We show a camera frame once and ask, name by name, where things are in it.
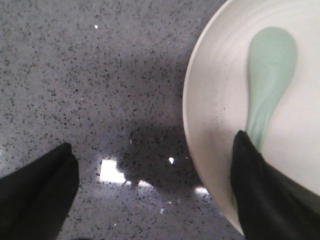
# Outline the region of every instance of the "ceramic spoon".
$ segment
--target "ceramic spoon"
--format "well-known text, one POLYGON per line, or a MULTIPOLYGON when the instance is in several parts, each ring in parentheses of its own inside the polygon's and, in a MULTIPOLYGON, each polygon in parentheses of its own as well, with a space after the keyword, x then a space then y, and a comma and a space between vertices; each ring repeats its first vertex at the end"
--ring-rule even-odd
POLYGON ((270 118, 297 65, 297 46, 284 29, 268 27, 258 32, 249 49, 250 103, 246 132, 260 151, 270 118))

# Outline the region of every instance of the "table surface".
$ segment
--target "table surface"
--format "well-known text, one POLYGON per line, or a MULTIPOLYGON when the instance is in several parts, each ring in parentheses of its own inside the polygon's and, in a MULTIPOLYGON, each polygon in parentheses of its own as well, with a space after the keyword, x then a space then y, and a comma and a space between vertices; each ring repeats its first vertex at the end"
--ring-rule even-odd
POLYGON ((224 2, 0 2, 0 177, 72 144, 80 186, 59 240, 244 239, 182 121, 191 52, 224 2))

